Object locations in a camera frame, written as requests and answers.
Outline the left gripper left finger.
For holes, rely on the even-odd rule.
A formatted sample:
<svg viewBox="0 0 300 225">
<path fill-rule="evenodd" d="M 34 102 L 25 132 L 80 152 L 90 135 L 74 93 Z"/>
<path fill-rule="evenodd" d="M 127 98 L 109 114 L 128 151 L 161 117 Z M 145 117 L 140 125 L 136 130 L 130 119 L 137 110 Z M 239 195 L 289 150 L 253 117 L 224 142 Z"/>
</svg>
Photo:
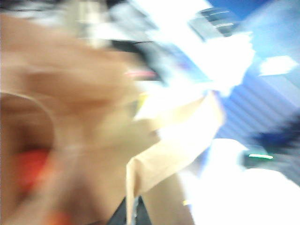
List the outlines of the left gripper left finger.
<svg viewBox="0 0 300 225">
<path fill-rule="evenodd" d="M 108 225 L 126 225 L 127 212 L 126 212 L 126 199 L 124 198 L 116 211 L 113 213 L 108 221 Z"/>
</svg>

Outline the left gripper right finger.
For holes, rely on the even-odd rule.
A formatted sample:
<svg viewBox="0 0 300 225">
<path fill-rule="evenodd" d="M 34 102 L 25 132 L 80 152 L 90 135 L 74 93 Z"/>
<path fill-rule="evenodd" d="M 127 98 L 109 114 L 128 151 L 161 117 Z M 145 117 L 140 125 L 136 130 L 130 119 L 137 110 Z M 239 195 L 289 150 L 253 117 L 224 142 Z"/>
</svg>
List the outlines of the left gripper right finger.
<svg viewBox="0 0 300 225">
<path fill-rule="evenodd" d="M 146 206 L 145 206 L 143 198 L 141 196 L 138 197 L 138 199 L 137 199 L 135 224 L 136 225 L 150 225 L 150 217 L 148 215 Z"/>
</svg>

